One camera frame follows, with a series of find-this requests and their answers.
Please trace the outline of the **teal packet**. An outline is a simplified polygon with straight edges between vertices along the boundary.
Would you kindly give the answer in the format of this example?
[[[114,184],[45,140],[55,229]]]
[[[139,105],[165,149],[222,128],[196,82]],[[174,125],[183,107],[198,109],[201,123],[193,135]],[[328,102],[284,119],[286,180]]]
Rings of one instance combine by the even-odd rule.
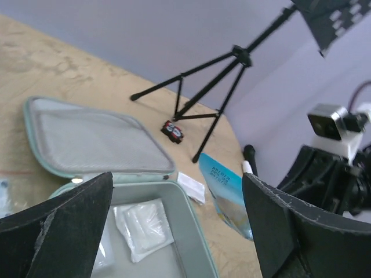
[[[200,205],[205,204],[205,186],[182,172],[178,172],[177,183],[184,189],[188,197]]]

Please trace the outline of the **white plastic bottle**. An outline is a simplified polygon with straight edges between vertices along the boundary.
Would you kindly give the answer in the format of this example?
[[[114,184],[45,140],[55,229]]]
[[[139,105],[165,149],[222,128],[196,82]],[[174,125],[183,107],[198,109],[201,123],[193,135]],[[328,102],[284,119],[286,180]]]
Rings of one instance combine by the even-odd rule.
[[[101,273],[114,265],[114,253],[110,241],[101,240],[96,259],[93,265],[92,274]]]

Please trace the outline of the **small clear packet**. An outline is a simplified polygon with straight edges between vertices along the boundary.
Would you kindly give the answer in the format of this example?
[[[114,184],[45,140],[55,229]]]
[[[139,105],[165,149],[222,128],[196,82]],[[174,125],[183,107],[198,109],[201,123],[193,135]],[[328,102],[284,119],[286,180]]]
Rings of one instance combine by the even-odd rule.
[[[4,218],[14,213],[12,199],[12,187],[7,178],[1,176],[0,179],[0,217]]]

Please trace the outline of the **mint green medicine case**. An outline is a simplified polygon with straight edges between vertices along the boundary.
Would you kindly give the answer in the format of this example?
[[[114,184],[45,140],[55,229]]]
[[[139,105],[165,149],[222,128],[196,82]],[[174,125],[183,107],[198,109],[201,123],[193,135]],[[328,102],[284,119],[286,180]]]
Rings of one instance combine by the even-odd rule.
[[[30,97],[23,108],[32,152],[48,172],[69,179],[57,195],[112,172],[111,205],[162,199],[174,242],[133,263],[110,211],[104,241],[114,265],[93,277],[217,277],[217,268],[192,204],[171,179],[172,158],[135,118],[47,97]]]

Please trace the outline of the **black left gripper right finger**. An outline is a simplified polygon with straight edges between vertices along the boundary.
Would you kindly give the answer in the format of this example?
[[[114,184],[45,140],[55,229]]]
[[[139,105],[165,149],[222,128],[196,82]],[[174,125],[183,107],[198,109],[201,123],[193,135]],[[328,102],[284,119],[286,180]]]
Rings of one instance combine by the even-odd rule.
[[[263,277],[370,277],[370,224],[327,212],[244,174]]]

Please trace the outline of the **red owl toy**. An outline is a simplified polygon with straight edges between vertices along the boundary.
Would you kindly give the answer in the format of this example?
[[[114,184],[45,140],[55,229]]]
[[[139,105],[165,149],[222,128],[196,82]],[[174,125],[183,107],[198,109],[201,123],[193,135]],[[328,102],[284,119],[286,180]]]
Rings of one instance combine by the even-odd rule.
[[[161,128],[161,132],[166,135],[171,142],[180,144],[183,141],[184,134],[182,130],[169,120],[164,123]]]

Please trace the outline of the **white gauze packet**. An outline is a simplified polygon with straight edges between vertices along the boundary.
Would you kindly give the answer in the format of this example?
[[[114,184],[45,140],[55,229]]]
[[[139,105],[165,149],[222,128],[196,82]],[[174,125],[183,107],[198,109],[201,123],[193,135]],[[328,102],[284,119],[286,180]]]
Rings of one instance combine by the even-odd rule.
[[[174,242],[162,199],[114,206],[112,210],[116,226],[131,251],[133,263]]]

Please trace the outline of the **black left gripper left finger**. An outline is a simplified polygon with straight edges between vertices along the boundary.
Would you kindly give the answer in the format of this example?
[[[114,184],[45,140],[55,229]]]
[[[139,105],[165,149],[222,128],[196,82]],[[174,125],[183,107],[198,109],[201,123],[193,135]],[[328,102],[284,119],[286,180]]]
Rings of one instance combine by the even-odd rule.
[[[1,277],[90,277],[112,192],[106,172],[1,218]]]

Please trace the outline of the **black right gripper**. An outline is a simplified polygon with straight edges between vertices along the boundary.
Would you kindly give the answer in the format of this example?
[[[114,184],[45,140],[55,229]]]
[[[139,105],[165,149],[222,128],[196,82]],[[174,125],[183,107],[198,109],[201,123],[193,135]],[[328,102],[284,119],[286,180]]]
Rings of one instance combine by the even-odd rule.
[[[370,146],[357,151],[350,163],[304,145],[277,188],[338,215],[370,210]]]

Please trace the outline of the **white microphone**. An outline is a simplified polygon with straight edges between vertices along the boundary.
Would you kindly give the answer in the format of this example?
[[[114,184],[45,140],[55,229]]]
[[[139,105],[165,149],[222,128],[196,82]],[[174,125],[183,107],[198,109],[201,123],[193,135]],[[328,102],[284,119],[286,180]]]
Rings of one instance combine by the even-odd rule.
[[[244,160],[242,162],[242,170],[243,170],[244,173],[253,174],[252,167],[251,167],[250,163],[247,160]]]

